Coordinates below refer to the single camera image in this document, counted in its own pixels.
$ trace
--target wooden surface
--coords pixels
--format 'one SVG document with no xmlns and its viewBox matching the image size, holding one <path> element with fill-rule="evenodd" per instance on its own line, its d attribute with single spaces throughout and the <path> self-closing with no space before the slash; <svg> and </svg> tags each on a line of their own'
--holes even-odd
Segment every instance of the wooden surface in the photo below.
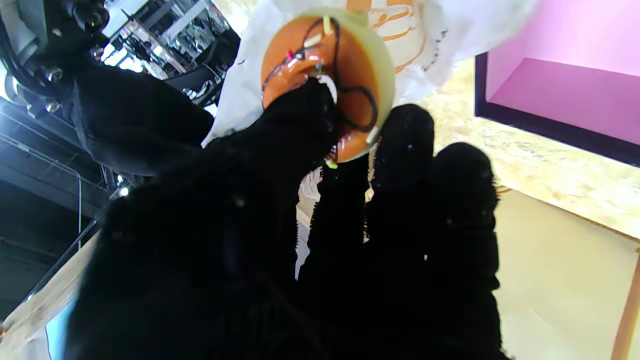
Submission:
<svg viewBox="0 0 640 360">
<path fill-rule="evenodd" d="M 627 304 L 622 312 L 616 342 L 613 345 L 611 360 L 627 360 L 634 339 L 634 331 L 640 312 L 640 258 L 638 258 L 634 278 L 629 289 Z"/>
</svg>

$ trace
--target white cloth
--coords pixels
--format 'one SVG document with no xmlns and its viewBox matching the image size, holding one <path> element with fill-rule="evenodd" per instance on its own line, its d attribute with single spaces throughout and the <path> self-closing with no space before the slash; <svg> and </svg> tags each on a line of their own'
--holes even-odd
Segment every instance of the white cloth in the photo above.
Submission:
<svg viewBox="0 0 640 360">
<path fill-rule="evenodd" d="M 394 105 L 420 101 L 442 86 L 457 61 L 517 34 L 538 0 L 263 0 L 243 31 L 228 70 L 218 116 L 203 145 L 244 129 L 262 113 L 262 59 L 277 31 L 313 8 L 361 9 L 385 39 L 396 67 Z"/>
</svg>

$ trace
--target beige floor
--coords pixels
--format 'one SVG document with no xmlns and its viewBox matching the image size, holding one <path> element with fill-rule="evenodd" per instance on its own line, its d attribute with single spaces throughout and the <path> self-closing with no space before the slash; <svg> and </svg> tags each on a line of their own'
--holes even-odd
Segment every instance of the beige floor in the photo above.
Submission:
<svg viewBox="0 0 640 360">
<path fill-rule="evenodd" d="M 299 218 L 313 204 L 302 198 Z M 518 360 L 610 359 L 637 244 L 516 191 L 501 197 L 495 214 L 504 348 Z M 300 234 L 306 257 L 307 229 Z M 629 359 L 640 359 L 640 331 Z"/>
</svg>

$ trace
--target metal bolt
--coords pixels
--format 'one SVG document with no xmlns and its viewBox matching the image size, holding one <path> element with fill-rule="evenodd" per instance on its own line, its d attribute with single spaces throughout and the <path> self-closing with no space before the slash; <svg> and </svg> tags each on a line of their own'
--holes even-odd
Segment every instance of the metal bolt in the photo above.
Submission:
<svg viewBox="0 0 640 360">
<path fill-rule="evenodd" d="M 49 80 L 52 83 L 56 83 L 58 82 L 60 79 L 62 79 L 62 69 L 60 68 L 53 68 L 49 71 L 47 71 L 47 80 Z"/>
<path fill-rule="evenodd" d="M 54 113 L 60 109 L 60 104 L 57 101 L 51 101 L 45 105 L 45 110 L 49 113 Z"/>
<path fill-rule="evenodd" d="M 102 57 L 103 53 L 104 53 L 104 49 L 101 47 L 96 47 L 95 49 L 91 50 L 91 56 L 93 56 L 93 59 L 95 61 L 100 61 L 100 58 Z"/>
<path fill-rule="evenodd" d="M 30 117 L 33 117 L 34 119 L 36 118 L 36 114 L 34 114 L 31 110 L 33 109 L 33 105 L 31 104 L 27 104 L 27 114 Z"/>
</svg>

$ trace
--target pink box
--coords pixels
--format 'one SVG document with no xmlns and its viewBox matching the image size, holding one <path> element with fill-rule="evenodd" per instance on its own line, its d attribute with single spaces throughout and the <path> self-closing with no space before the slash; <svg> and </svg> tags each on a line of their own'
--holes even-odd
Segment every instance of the pink box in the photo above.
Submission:
<svg viewBox="0 0 640 360">
<path fill-rule="evenodd" d="M 640 164 L 640 1 L 541 0 L 476 58 L 476 115 Z"/>
</svg>

